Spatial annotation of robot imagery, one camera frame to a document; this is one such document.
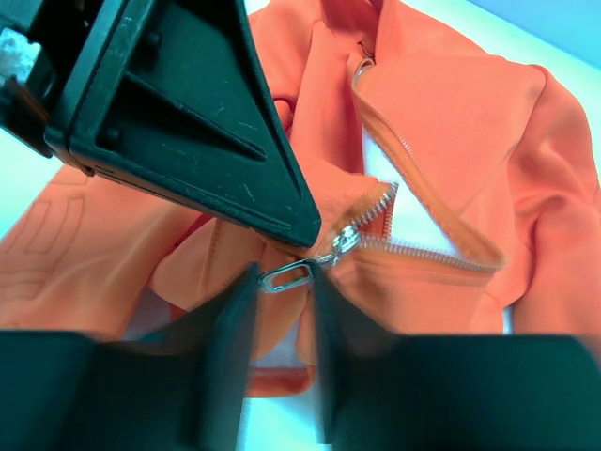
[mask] metal zipper pull tab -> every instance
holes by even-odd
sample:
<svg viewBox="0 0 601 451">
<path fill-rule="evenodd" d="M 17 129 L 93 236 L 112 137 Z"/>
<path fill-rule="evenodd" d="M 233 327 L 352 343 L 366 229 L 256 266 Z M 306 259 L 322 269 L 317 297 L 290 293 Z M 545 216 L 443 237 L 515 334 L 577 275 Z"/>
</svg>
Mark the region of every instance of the metal zipper pull tab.
<svg viewBox="0 0 601 451">
<path fill-rule="evenodd" d="M 304 258 L 276 270 L 265 272 L 259 278 L 259 287 L 266 293 L 273 294 L 311 284 L 313 281 L 313 274 L 311 273 L 310 262 L 316 262 L 326 270 L 332 268 L 338 264 L 344 255 L 357 247 L 360 241 L 361 234 L 359 233 L 359 230 L 352 225 L 348 225 L 343 228 L 340 234 L 332 241 L 333 251 L 331 254 L 327 254 L 323 257 Z M 275 279 L 277 277 L 296 270 L 304 271 L 305 275 L 285 284 L 276 284 Z"/>
</svg>

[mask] white surface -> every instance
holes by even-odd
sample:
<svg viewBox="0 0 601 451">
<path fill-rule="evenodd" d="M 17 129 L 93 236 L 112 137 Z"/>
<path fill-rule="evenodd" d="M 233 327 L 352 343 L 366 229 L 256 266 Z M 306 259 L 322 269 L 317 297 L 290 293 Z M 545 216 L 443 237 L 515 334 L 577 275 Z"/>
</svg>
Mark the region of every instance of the white surface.
<svg viewBox="0 0 601 451">
<path fill-rule="evenodd" d="M 248 1 L 253 11 L 264 0 Z M 582 102 L 599 152 L 601 140 L 601 72 L 505 23 L 465 0 L 407 0 L 417 8 L 472 38 L 487 51 L 521 63 L 549 68 Z M 25 211 L 58 168 L 34 152 L 20 149 L 16 140 L 0 132 L 0 236 Z M 323 450 L 316 444 L 311 393 L 284 399 L 247 401 L 239 449 L 244 451 Z"/>
</svg>

